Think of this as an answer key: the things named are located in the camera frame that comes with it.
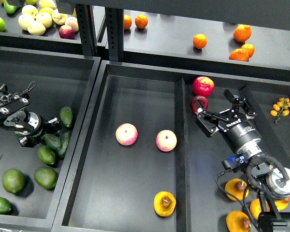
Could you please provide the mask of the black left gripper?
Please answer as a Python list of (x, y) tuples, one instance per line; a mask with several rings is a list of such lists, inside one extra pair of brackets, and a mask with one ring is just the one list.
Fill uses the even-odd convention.
[(19, 138), (22, 147), (35, 147), (42, 143), (42, 137), (45, 134), (58, 134), (62, 129), (58, 117), (46, 121), (39, 114), (30, 111), (16, 112), (14, 123), (16, 131), (23, 135)]

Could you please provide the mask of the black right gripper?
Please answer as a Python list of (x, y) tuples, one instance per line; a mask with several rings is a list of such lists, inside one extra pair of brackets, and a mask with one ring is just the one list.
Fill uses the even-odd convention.
[[(225, 89), (223, 94), (232, 104), (231, 115), (235, 119), (229, 121), (226, 116), (209, 112), (196, 100), (196, 124), (208, 138), (219, 131), (234, 154), (245, 153), (244, 147), (257, 145), (261, 141), (261, 134), (248, 121), (254, 119), (257, 113), (247, 98), (233, 95), (228, 89)], [(240, 108), (244, 111), (246, 119), (239, 118)]]

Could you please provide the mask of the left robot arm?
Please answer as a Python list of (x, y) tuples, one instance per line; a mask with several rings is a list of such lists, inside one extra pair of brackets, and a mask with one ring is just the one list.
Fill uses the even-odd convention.
[(58, 117), (45, 120), (27, 109), (29, 92), (36, 85), (36, 82), (31, 82), (25, 90), (15, 93), (6, 84), (0, 86), (0, 128), (16, 132), (22, 147), (35, 147), (42, 143), (46, 134), (57, 134), (61, 129)]

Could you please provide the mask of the yellow pear beside arm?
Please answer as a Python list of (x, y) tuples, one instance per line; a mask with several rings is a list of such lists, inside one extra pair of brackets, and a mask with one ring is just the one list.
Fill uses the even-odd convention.
[(228, 194), (228, 198), (233, 201), (242, 200), (244, 196), (244, 191), (247, 187), (247, 184), (244, 180), (239, 178), (234, 178), (229, 180), (225, 185), (225, 191), (230, 193)]

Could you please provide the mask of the yellow pear under arm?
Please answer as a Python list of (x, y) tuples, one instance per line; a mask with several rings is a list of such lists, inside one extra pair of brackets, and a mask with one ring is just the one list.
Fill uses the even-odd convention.
[(261, 204), (258, 198), (254, 199), (249, 206), (250, 213), (255, 220), (258, 220), (259, 214), (261, 213)]

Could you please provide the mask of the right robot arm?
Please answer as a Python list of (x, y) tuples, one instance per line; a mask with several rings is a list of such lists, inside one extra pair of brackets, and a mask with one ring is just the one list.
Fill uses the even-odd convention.
[(244, 190), (257, 192), (261, 213), (252, 222), (256, 229), (290, 232), (290, 169), (259, 147), (261, 134), (252, 123), (257, 113), (249, 100), (228, 89), (224, 96), (232, 106), (219, 113), (207, 111), (196, 99), (192, 104), (196, 124), (208, 138), (217, 132), (222, 135), (234, 153), (222, 162), (225, 172), (242, 171), (247, 178)]

